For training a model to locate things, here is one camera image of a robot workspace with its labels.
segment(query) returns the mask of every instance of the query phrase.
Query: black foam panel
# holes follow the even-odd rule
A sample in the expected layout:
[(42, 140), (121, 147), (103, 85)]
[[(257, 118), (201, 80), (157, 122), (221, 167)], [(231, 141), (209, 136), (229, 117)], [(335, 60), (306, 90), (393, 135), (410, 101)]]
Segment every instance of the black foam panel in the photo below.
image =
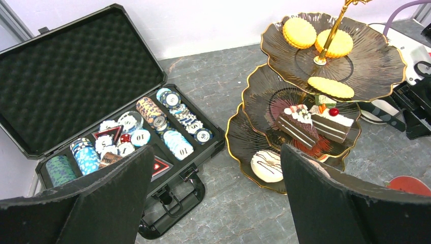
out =
[(39, 156), (164, 81), (120, 8), (0, 54), (0, 123)]

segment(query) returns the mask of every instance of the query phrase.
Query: chocolate cake slice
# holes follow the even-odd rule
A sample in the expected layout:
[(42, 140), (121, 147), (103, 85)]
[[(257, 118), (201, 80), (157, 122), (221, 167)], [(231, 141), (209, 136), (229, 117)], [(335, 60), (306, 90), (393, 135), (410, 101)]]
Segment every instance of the chocolate cake slice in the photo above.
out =
[(286, 108), (275, 120), (275, 125), (308, 149), (312, 149), (319, 140), (319, 134), (313, 127), (311, 116), (306, 108), (301, 109), (296, 106)]
[(316, 105), (313, 106), (310, 109), (313, 126), (320, 135), (329, 140), (343, 143), (354, 120), (338, 113), (336, 113), (336, 115), (331, 115), (329, 111), (330, 109), (326, 108), (320, 113), (319, 107)]

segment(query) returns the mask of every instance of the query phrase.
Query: chocolate drizzle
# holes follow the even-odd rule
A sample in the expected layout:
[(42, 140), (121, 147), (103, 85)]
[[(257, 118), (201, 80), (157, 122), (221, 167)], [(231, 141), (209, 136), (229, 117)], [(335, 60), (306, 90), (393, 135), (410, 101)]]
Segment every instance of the chocolate drizzle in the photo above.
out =
[[(275, 157), (273, 157), (273, 156), (271, 156), (270, 154), (268, 154), (271, 158), (273, 158), (274, 160), (278, 160), (278, 159), (276, 159)], [(262, 165), (266, 170), (268, 170), (269, 172), (271, 172), (272, 174), (275, 174), (274, 172), (273, 172), (273, 170), (272, 169), (274, 169), (274, 170), (276, 170), (276, 171), (278, 171), (278, 172), (280, 172), (280, 173), (282, 173), (282, 169), (281, 169), (281, 165), (271, 165), (271, 164), (268, 164), (268, 162), (267, 162), (267, 159), (265, 158), (265, 156), (264, 155), (262, 155), (262, 154), (256, 154), (256, 156), (258, 156), (258, 157), (260, 157), (260, 158), (262, 158), (264, 161), (260, 161), (260, 160), (258, 160), (257, 161), (257, 163), (258, 164), (260, 164), (260, 165)]]

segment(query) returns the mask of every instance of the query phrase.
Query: white glazed donut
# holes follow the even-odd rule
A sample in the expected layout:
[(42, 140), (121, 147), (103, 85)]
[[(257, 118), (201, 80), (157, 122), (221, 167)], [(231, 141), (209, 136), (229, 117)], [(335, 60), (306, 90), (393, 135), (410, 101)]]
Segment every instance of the white glazed donut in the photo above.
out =
[(252, 170), (261, 180), (267, 183), (283, 179), (280, 155), (269, 150), (261, 150), (253, 155)]

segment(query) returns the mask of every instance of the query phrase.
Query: gray floor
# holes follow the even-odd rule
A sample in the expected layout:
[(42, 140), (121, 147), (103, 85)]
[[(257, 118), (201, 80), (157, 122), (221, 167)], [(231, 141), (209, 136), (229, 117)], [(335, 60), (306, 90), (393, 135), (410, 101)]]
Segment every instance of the gray floor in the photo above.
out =
[[(417, 39), (422, 27), (412, 21), (393, 25)], [(189, 98), (224, 130), (239, 103), (246, 78), (266, 56), (259, 45), (161, 61)], [(346, 159), (346, 172), (384, 185), (398, 175), (411, 175), (431, 186), (429, 138), (410, 141), (389, 126), (360, 121), (362, 134)], [(298, 243), (286, 195), (260, 189), (239, 171), (225, 149), (203, 166), (200, 177), (207, 195), (203, 202), (163, 237), (136, 243)], [(182, 189), (179, 195), (187, 190)], [(147, 212), (156, 218), (161, 207)]]

